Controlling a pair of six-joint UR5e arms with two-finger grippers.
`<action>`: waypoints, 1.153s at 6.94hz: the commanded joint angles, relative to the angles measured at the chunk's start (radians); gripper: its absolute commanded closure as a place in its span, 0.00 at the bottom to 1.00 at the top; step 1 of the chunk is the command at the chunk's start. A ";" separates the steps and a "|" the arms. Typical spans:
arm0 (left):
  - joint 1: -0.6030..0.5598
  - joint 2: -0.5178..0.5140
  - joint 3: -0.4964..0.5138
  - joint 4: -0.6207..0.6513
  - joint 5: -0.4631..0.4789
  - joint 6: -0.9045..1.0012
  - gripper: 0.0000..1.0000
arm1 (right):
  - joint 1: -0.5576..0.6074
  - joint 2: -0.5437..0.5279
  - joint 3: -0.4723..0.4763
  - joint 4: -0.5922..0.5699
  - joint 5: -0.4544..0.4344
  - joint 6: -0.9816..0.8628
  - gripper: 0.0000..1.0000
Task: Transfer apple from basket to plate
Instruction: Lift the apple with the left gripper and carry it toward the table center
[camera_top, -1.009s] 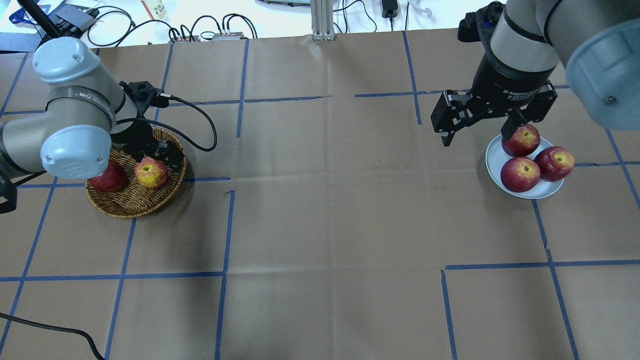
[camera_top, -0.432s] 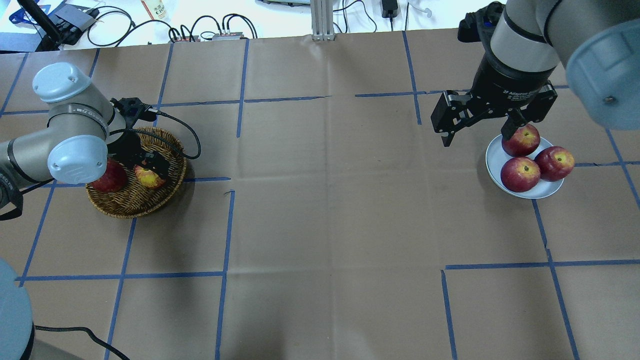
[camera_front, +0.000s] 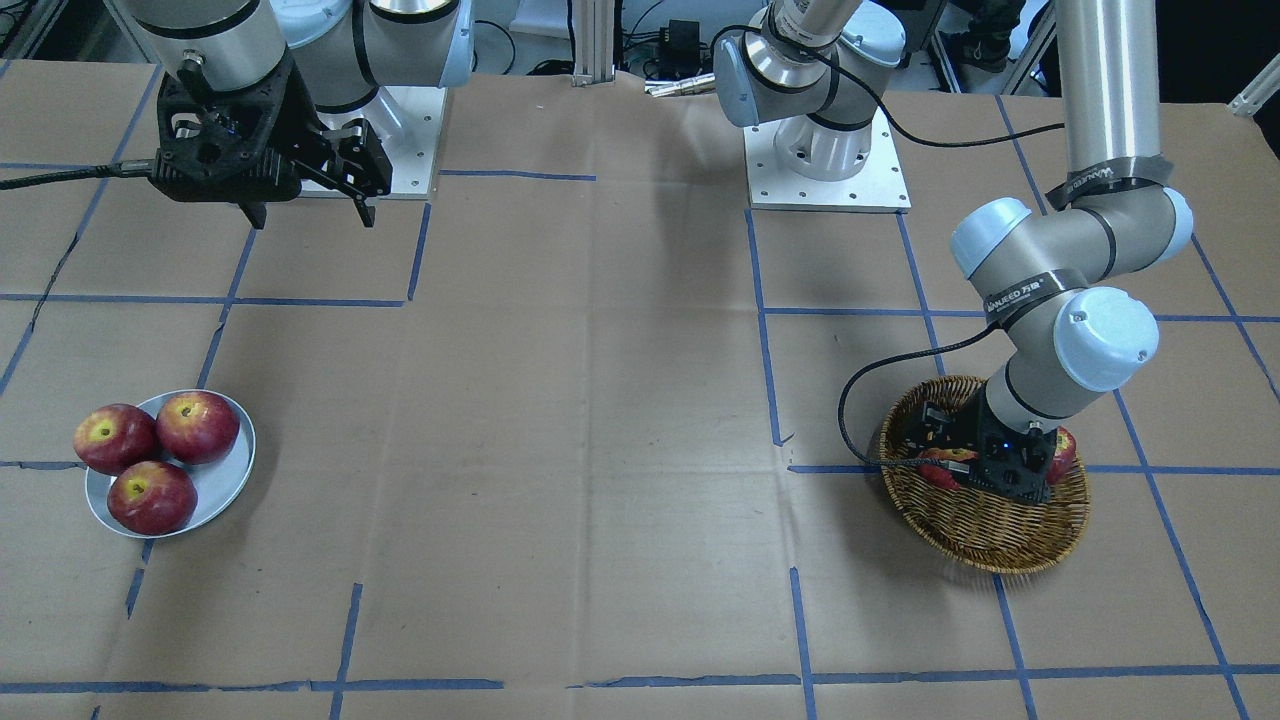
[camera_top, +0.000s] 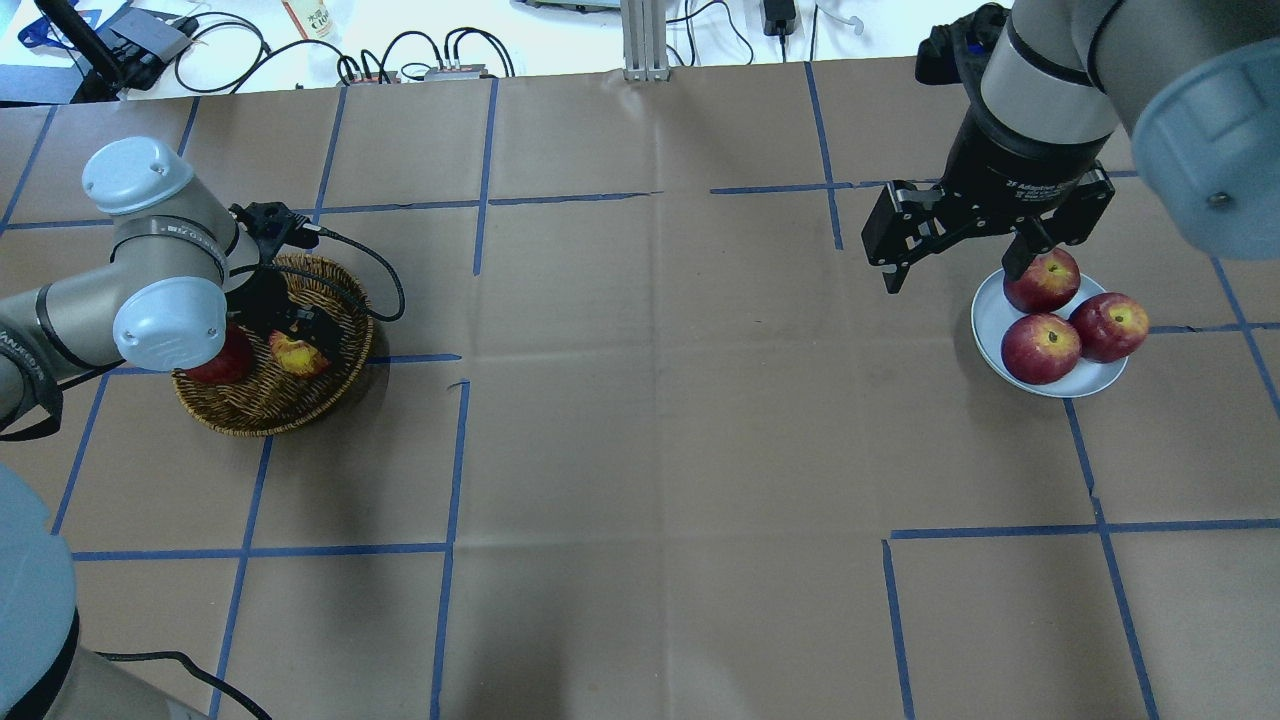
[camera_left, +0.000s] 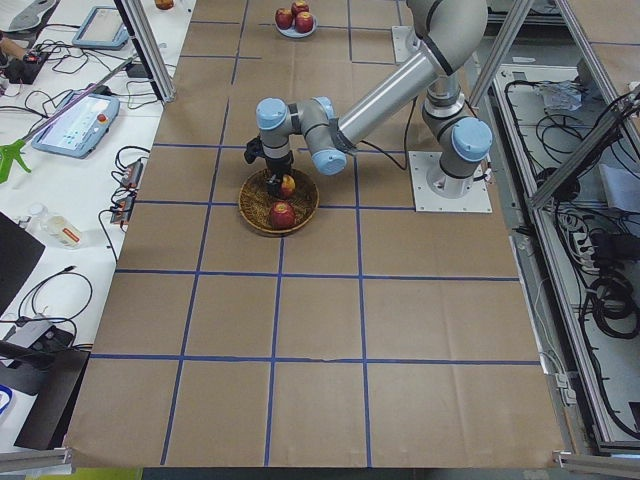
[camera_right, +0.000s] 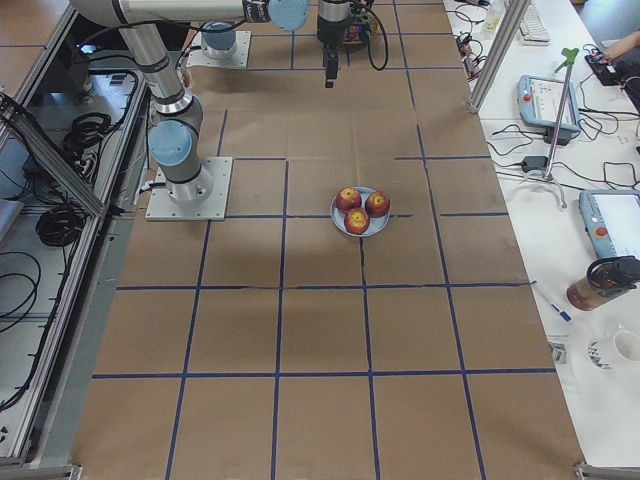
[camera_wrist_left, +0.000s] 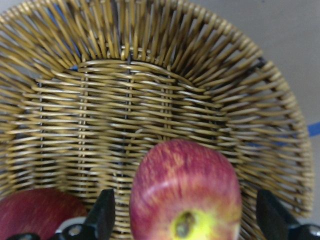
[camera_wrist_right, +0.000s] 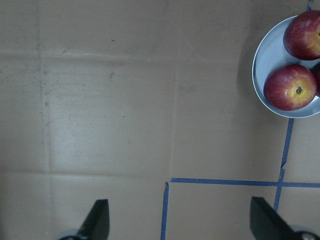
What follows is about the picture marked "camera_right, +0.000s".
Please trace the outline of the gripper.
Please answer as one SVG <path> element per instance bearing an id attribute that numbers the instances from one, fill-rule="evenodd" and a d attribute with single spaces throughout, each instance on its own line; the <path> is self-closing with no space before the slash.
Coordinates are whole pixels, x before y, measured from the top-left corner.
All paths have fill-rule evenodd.
<path id="1" fill-rule="evenodd" d="M 369 11 L 373 2 L 371 0 L 353 0 L 350 2 L 350 13 L 353 25 L 366 25 L 371 22 Z"/>
<path id="2" fill-rule="evenodd" d="M 324 86 L 332 87 L 332 80 L 337 79 L 339 69 L 339 47 L 349 27 L 349 2 L 320 0 L 318 2 L 316 33 L 317 39 L 325 46 L 323 48 L 323 68 L 325 74 Z"/>

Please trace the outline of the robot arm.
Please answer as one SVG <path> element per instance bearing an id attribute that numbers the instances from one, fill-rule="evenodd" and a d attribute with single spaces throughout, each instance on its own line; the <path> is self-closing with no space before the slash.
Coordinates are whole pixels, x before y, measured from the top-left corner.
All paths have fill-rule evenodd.
<path id="1" fill-rule="evenodd" d="M 235 25 L 209 22 L 203 26 L 202 40 L 207 47 L 229 50 L 236 41 L 235 28 L 243 22 L 274 23 L 282 30 L 295 31 L 308 17 L 309 1 L 243 1 L 244 18 Z M 325 53 L 337 54 L 347 40 L 354 16 L 366 11 L 372 1 L 319 1 L 317 38 Z"/>
<path id="2" fill-rule="evenodd" d="M 168 196 L 178 204 L 206 198 L 213 188 L 197 154 L 202 122 L 199 100 L 183 85 L 170 64 L 158 22 L 203 22 L 203 37 L 221 36 L 217 21 L 273 23 L 295 31 L 308 18 L 307 1 L 73 1 L 86 19 L 118 30 L 151 87 L 160 115 L 149 134 L 152 156 L 164 174 Z"/>

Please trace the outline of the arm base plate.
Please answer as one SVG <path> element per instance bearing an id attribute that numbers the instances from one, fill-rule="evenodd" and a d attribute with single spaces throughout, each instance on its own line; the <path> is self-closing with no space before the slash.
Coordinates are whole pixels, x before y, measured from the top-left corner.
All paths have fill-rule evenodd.
<path id="1" fill-rule="evenodd" d="M 184 184 L 172 183 L 158 169 L 145 218 L 149 221 L 224 221 L 232 177 L 232 157 L 206 157 L 199 175 Z"/>
<path id="2" fill-rule="evenodd" d="M 192 40 L 188 55 L 187 67 L 209 67 L 222 69 L 245 69 L 248 64 L 251 33 L 235 31 L 233 36 L 224 35 L 223 40 L 202 38 L 198 33 Z"/>

